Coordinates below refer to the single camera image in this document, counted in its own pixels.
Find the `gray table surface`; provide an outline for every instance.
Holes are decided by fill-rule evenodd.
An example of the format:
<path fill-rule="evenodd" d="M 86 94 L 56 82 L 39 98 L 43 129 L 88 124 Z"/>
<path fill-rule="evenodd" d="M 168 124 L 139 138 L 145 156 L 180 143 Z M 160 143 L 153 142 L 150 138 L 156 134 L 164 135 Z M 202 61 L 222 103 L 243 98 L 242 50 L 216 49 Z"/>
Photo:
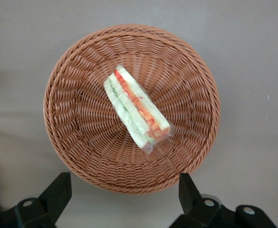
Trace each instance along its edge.
<path fill-rule="evenodd" d="M 62 171 L 42 103 L 55 63 L 98 29 L 140 23 L 188 42 L 213 73 L 221 99 L 217 139 L 192 175 L 234 210 L 262 208 L 278 226 L 278 1 L 0 0 L 0 203 L 38 196 Z M 130 196 L 72 174 L 60 228 L 166 228 L 182 213 L 178 187 Z"/>

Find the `tomato slice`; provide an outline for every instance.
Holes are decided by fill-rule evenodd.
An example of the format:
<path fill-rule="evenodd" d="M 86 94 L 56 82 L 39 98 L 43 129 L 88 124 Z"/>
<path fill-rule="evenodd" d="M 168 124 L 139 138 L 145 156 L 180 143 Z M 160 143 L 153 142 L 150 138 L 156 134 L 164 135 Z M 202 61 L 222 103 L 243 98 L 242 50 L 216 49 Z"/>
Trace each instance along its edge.
<path fill-rule="evenodd" d="M 146 110 L 145 106 L 141 102 L 142 97 L 137 97 L 135 93 L 131 90 L 130 86 L 127 84 L 127 82 L 124 80 L 122 75 L 119 73 L 118 70 L 115 70 L 115 76 L 117 80 L 119 81 L 120 85 L 122 86 L 122 89 L 124 93 L 128 96 L 128 98 L 133 102 L 135 107 L 138 109 L 138 112 L 142 116 L 142 118 L 146 121 L 148 124 L 150 131 L 148 132 L 149 137 L 154 138 L 155 140 L 161 139 L 163 136 L 168 134 L 169 129 L 164 129 L 163 131 L 160 129 L 159 124 L 155 121 L 155 118 L 153 115 Z"/>

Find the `black clamp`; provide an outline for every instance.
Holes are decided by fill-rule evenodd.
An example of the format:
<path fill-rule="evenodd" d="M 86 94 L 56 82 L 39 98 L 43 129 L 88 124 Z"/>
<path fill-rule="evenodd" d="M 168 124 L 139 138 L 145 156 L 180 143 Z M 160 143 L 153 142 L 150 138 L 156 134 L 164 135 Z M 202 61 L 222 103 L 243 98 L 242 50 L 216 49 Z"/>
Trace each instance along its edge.
<path fill-rule="evenodd" d="M 0 228 L 55 228 L 71 196 L 70 173 L 62 172 L 38 198 L 22 200 L 0 212 Z"/>
<path fill-rule="evenodd" d="M 170 228 L 277 228 L 263 210 L 240 205 L 236 212 L 203 198 L 188 173 L 181 173 L 179 200 L 184 212 Z"/>

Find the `wicker basket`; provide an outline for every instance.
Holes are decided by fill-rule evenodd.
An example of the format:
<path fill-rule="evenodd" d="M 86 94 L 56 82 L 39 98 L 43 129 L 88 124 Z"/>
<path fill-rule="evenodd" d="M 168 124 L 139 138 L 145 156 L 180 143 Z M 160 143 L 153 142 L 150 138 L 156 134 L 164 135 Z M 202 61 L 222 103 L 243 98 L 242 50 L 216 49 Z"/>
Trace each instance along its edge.
<path fill-rule="evenodd" d="M 175 127 L 151 155 L 140 150 L 113 109 L 103 82 L 123 65 Z M 172 186 L 194 171 L 216 137 L 219 97 L 193 48 L 143 25 L 94 32 L 57 62 L 44 98 L 46 129 L 57 154 L 83 180 L 111 191 L 142 194 Z"/>

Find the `clear plastic packaging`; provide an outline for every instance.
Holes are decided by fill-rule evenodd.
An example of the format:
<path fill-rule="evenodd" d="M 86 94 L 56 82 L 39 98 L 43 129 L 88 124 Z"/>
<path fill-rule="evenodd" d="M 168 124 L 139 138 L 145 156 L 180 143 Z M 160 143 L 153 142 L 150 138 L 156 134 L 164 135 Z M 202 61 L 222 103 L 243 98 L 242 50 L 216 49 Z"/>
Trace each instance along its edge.
<path fill-rule="evenodd" d="M 174 126 L 124 67 L 116 67 L 104 82 L 104 88 L 139 148 L 150 154 L 157 144 L 173 136 Z"/>

